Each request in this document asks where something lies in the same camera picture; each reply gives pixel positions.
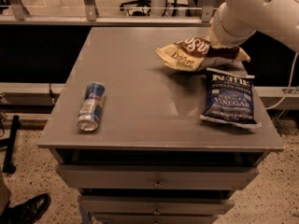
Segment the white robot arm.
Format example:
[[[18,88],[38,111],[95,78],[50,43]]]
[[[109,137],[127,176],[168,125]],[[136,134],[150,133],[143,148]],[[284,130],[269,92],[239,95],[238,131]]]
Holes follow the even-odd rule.
[[[299,0],[225,0],[211,23],[213,48],[239,46],[256,31],[299,52]]]

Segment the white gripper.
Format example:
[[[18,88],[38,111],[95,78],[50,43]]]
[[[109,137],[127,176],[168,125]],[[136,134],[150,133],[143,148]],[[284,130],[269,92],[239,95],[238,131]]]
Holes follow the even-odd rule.
[[[223,3],[214,14],[209,32],[213,49],[232,48],[241,45],[255,33],[255,30],[236,18]]]

